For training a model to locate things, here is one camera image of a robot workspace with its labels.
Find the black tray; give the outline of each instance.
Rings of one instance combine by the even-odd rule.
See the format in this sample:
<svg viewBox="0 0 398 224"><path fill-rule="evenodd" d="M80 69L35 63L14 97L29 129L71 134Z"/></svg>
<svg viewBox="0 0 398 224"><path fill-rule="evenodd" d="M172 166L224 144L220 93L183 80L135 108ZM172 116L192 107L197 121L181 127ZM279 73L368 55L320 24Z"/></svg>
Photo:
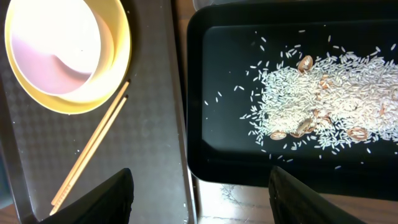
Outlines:
<svg viewBox="0 0 398 224"><path fill-rule="evenodd" d="M68 116L39 105L18 83L7 59L3 30L9 2L0 1L0 157L18 219L31 224L49 216L53 197L119 90L83 114ZM195 223L171 2L121 3L132 37L125 77L131 79L129 99L61 209L127 167L136 195L130 223Z"/></svg>
<svg viewBox="0 0 398 224"><path fill-rule="evenodd" d="M398 186L398 155L394 152L398 146L392 141L354 144L337 156L330 148L314 149L316 141L297 151L282 149L285 143L298 141L292 138L272 141L265 137L261 147L248 136L252 130L249 121L239 119L250 112L251 90L261 86L252 81L256 71L251 70L249 76L245 71L260 60L270 60L270 72L275 70L281 62L280 51L296 44L314 59L325 58L326 52L339 56L341 50L333 45L344 46L361 57L378 46L386 61L396 61L398 49L392 52L390 48L398 42L397 3L305 1L211 6L192 17L187 38L187 153L188 165L198 178L267 187L269 172L277 165L318 192L398 200L394 193ZM295 67L299 59L284 57L284 61ZM245 90L234 91L236 85ZM280 155L294 160L277 160Z"/></svg>

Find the brown shell fragment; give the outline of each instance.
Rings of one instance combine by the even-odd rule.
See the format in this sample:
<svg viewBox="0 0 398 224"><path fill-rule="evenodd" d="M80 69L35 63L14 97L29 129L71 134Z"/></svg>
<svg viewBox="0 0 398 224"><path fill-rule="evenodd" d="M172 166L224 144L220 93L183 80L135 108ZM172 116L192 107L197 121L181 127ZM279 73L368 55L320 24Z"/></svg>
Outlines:
<svg viewBox="0 0 398 224"><path fill-rule="evenodd" d="M303 58L303 60L301 60L301 62L298 65L298 71L303 73L304 71L308 71L312 68L312 57L307 55Z"/></svg>
<svg viewBox="0 0 398 224"><path fill-rule="evenodd" d="M328 75L328 74L324 74L324 75L322 75L322 78L321 78L321 80L319 81L319 85L321 85L321 86L322 86L322 89L324 89L324 90L326 90L327 88L329 88L327 84L329 84L329 86L331 86L331 85L333 84L332 81L328 81L327 84L326 84L326 81L325 81L325 80L326 80L327 78L329 78L329 75Z"/></svg>
<svg viewBox="0 0 398 224"><path fill-rule="evenodd" d="M391 91L392 100L398 100L398 88L395 88Z"/></svg>
<svg viewBox="0 0 398 224"><path fill-rule="evenodd" d="M295 138L301 138L304 134L305 134L305 132L301 132L301 133L290 133L290 135L293 136L293 137L295 137Z"/></svg>
<svg viewBox="0 0 398 224"><path fill-rule="evenodd" d="M364 128L351 128L347 130L347 135L357 141L364 141L368 138L368 132Z"/></svg>
<svg viewBox="0 0 398 224"><path fill-rule="evenodd" d="M316 127L308 128L308 129L305 130L304 132L305 132L305 134L310 134L311 132L313 132L313 130L315 130L315 128L316 128Z"/></svg>
<svg viewBox="0 0 398 224"><path fill-rule="evenodd" d="M281 140L281 139L286 138L286 133L284 133L282 131L276 131L276 132L272 133L270 137L272 140Z"/></svg>
<svg viewBox="0 0 398 224"><path fill-rule="evenodd" d="M382 116L385 113L385 107L384 105L381 106L381 110L379 111L380 116Z"/></svg>
<svg viewBox="0 0 398 224"><path fill-rule="evenodd" d="M318 117L318 114L319 114L319 110L317 110L317 109L315 109L314 111L313 111L313 115L314 115L314 117Z"/></svg>
<svg viewBox="0 0 398 224"><path fill-rule="evenodd" d="M307 118L304 120L304 122L302 123L302 125L300 125L300 127L297 128L296 133L302 133L304 130L306 130L312 123L312 119L311 118Z"/></svg>
<svg viewBox="0 0 398 224"><path fill-rule="evenodd" d="M330 120L330 118L329 118L329 116L324 116L324 117L322 117L321 119L324 119L324 120L327 121L329 124L332 124L332 123L331 123L331 120Z"/></svg>

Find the wooden floor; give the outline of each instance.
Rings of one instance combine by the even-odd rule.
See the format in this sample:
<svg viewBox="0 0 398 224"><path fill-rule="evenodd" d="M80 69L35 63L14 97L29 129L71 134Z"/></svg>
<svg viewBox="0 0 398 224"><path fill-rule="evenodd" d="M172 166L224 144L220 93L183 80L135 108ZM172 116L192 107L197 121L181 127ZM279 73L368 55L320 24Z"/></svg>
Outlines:
<svg viewBox="0 0 398 224"><path fill-rule="evenodd" d="M0 210L0 224L15 224L18 223L17 212L14 204L9 205Z"/></svg>

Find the chopsticks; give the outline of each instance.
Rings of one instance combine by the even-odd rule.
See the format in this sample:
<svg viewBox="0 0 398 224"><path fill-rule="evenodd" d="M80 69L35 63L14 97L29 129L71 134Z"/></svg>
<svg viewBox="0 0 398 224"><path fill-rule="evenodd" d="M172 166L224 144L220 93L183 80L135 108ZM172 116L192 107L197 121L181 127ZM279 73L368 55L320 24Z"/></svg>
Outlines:
<svg viewBox="0 0 398 224"><path fill-rule="evenodd" d="M63 201L69 194L69 191L71 191L72 187L75 185L80 174L83 172L87 163L90 161L91 157L95 153L99 144L101 143L101 141L105 137L106 133L108 132L109 128L113 124L113 121L118 116L118 114L119 114L121 108L123 107L124 103L126 102L128 96L126 95L122 100L120 100L120 99L122 98L124 92L126 91L127 87L129 86L129 84L130 84L130 80L128 80L123 85L120 92L115 97L111 106L105 113L103 119L101 120L101 122L99 122L99 125L95 129L93 135L90 137L90 140L88 141L83 152L81 152L78 160L76 161L75 165L72 167L72 170L69 172L67 178L64 180L62 186L58 190L54 199L51 201L51 204L54 205L54 208L52 209L50 215L53 215L55 212L58 211L61 204L63 203Z"/></svg>

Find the rice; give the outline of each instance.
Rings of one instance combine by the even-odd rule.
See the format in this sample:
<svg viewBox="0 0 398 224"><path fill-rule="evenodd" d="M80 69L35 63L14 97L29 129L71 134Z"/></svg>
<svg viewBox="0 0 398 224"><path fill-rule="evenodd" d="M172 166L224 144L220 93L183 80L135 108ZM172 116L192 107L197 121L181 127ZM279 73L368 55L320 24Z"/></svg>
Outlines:
<svg viewBox="0 0 398 224"><path fill-rule="evenodd" d="M317 124L307 140L317 142L315 149L327 149L334 155L352 144L379 140L398 142L398 65L393 60L386 62L383 57L375 56L379 51L359 57L354 52L345 52L343 47L340 49L344 53L339 57L329 52L326 58L317 57L305 75L297 68L284 67L281 62L277 63L277 70L264 71L257 78L263 87L261 94L256 94L259 99L253 102L258 108L252 111L255 119L250 119L255 131L251 135L256 136L256 142L261 145L276 131L296 132L307 118L312 119L311 126ZM320 83L324 74L328 76ZM321 119L326 115L331 124ZM366 130L366 139L358 141L348 135L347 130L356 127ZM353 133L364 136L361 132ZM293 142L291 150L308 141Z"/></svg>

